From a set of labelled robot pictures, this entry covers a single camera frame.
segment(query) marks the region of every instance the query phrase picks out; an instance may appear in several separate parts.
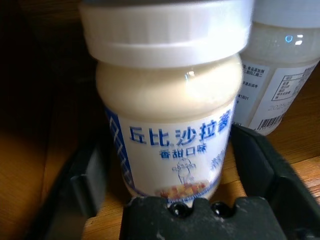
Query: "food illustration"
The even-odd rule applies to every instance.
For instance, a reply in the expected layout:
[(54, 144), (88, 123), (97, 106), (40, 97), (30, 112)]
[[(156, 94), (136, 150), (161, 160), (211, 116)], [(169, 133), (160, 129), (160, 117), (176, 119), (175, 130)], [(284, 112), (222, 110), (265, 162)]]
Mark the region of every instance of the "food illustration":
[(208, 180), (185, 183), (160, 189), (155, 192), (155, 195), (166, 199), (181, 199), (201, 193), (208, 185)]

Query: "barcode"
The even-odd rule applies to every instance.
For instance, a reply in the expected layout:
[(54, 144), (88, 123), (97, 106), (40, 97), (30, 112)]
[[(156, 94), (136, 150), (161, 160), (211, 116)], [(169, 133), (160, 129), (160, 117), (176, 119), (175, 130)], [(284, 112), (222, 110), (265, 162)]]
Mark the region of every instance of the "barcode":
[(261, 129), (271, 128), (272, 126), (278, 124), (281, 121), (281, 119), (284, 117), (284, 115), (285, 114), (282, 114), (280, 116), (276, 116), (273, 118), (269, 118), (269, 119), (263, 119), (256, 129), (261, 130)]

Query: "white lid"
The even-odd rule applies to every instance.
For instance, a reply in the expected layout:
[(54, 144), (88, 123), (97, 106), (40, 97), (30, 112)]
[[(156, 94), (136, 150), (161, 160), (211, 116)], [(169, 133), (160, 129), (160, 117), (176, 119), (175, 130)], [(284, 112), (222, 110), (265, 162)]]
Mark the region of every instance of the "white lid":
[(320, 28), (320, 0), (256, 0), (253, 21), (284, 28)]
[(254, 0), (107, 6), (81, 3), (90, 54), (133, 68), (170, 68), (220, 60), (248, 42)]

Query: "second jar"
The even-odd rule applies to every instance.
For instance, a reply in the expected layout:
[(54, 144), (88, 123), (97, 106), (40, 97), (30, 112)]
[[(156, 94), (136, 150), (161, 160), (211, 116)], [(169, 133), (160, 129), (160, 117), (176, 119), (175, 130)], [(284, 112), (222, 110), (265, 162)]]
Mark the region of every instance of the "second jar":
[(192, 203), (215, 192), (252, 6), (80, 5), (88, 49), (98, 60), (97, 90), (132, 195)]
[(256, 0), (235, 124), (268, 135), (320, 59), (318, 0)]

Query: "product label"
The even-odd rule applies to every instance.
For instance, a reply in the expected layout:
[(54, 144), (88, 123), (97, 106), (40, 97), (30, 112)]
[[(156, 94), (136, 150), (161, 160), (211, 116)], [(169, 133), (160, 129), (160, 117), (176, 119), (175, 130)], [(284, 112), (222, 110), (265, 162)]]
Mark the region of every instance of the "product label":
[(243, 81), (236, 99), (233, 123), (247, 127), (248, 116), (269, 72), (269, 67), (242, 61)]
[(249, 128), (264, 131), (277, 126), (317, 64), (277, 68)]
[(234, 101), (199, 120), (147, 123), (106, 109), (127, 185), (169, 203), (208, 193), (219, 182), (233, 111)]

